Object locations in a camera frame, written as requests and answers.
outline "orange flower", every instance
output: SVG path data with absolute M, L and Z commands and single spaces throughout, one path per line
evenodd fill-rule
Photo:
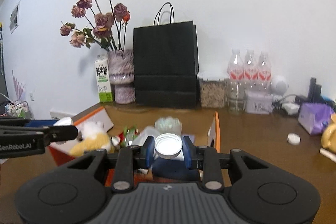
M 123 16 L 123 21 L 126 23 L 131 19 L 131 15 L 129 14 L 129 11 L 127 11 L 126 15 Z

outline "screw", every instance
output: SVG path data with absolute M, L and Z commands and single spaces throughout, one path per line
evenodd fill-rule
M 222 184 L 218 181 L 208 181 L 205 184 L 205 187 L 209 190 L 218 190 L 219 188 L 222 187 Z
M 117 181 L 113 184 L 113 187 L 116 190 L 126 190 L 130 187 L 130 184 L 127 181 Z

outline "brown wooden table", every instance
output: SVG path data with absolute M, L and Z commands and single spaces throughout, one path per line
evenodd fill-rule
M 112 134 L 123 126 L 137 125 L 143 129 L 160 116 L 171 115 L 164 109 L 116 109 L 107 107 L 115 123 Z M 175 112 L 183 124 L 186 134 L 196 136 L 196 144 L 205 144 L 206 134 L 212 122 L 212 109 L 178 110 Z M 267 162 L 304 178 L 320 192 L 321 206 L 314 224 L 336 223 L 336 164 L 319 154 L 320 136 L 310 137 L 296 119 L 279 115 L 232 115 L 219 110 L 221 130 L 221 152 L 240 148 Z M 287 143 L 288 133 L 301 137 L 299 146 Z M 15 211 L 13 197 L 15 191 L 27 180 L 55 167 L 49 152 L 26 158 L 10 159 L 2 165 L 0 185 L 0 223 L 21 223 Z M 230 185 L 226 172 L 224 179 Z

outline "bottle label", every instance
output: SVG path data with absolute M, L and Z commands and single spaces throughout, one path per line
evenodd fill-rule
M 258 68 L 245 68 L 244 78 L 248 80 L 256 80 L 258 78 Z
M 241 80 L 244 78 L 244 70 L 241 69 L 241 68 L 232 68 L 230 70 L 230 79 L 233 79 L 233 80 Z
M 259 80 L 270 81 L 271 80 L 271 71 L 268 69 L 259 70 Z

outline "milk carton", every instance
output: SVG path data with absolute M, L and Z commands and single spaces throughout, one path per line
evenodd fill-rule
M 98 55 L 94 63 L 96 68 L 97 86 L 99 100 L 103 102 L 112 102 L 112 91 L 109 77 L 108 58 L 105 55 Z

